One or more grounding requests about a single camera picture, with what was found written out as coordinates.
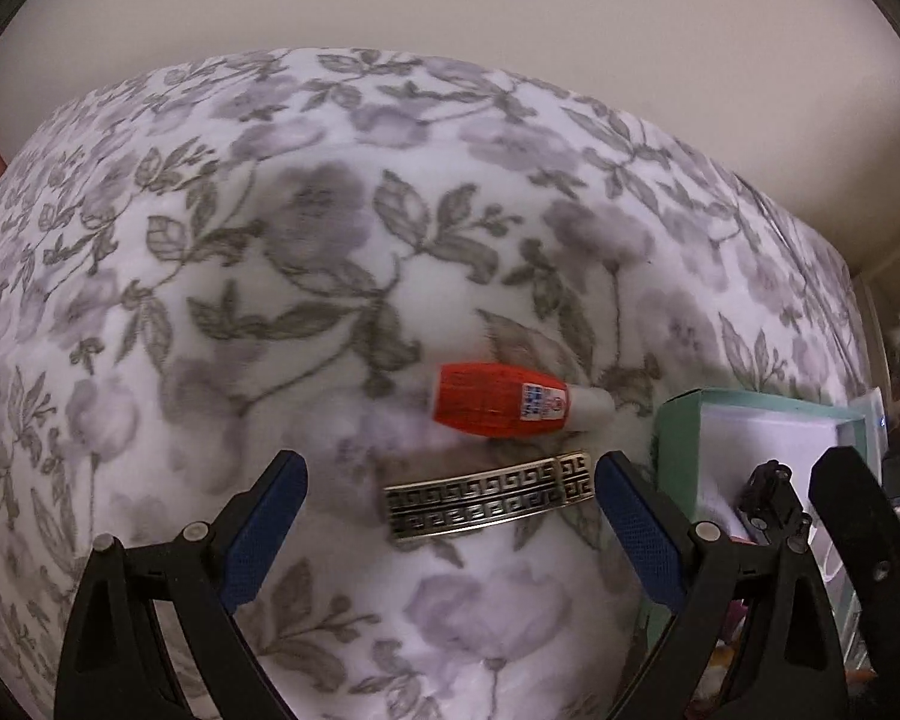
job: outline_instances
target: open gift box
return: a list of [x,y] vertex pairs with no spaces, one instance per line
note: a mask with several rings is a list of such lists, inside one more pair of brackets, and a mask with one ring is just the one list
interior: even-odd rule
[[[655,420],[658,488],[692,522],[711,520],[730,536],[749,538],[736,501],[756,466],[768,460],[789,466],[794,491],[814,518],[810,548],[821,567],[845,656],[856,629],[856,599],[810,504],[808,488],[813,465],[831,446],[854,447],[880,478],[871,423],[861,410],[731,389],[686,392],[664,403]],[[662,608],[646,613],[648,641],[653,643],[669,615]]]

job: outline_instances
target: greek key pattern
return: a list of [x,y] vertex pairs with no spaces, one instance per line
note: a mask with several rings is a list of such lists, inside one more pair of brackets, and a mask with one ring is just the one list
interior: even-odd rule
[[593,469],[586,452],[384,488],[386,518],[398,541],[485,528],[592,497]]

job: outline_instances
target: white wall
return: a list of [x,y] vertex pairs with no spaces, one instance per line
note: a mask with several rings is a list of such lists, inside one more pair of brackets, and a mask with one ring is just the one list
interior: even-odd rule
[[0,148],[137,71],[313,45],[595,95],[721,158],[852,263],[900,227],[900,42],[869,0],[30,0],[0,40]]

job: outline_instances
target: orange glue bottle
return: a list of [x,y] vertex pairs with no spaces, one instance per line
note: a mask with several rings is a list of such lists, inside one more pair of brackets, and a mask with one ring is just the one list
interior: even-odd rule
[[433,397],[434,420],[492,439],[591,430],[615,410],[603,389],[499,362],[442,365]]

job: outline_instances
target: floral bedsheet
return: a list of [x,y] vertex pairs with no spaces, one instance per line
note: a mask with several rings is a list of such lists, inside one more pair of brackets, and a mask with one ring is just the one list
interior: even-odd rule
[[[97,90],[0,181],[0,673],[49,718],[93,535],[171,538],[290,447],[310,494],[237,620],[301,718],[602,717],[639,592],[597,508],[398,547],[381,485],[576,448],[646,467],[668,397],[844,403],[862,338],[813,230],[545,81],[301,49]],[[600,386],[615,416],[535,442],[432,423],[434,369],[472,360]]]

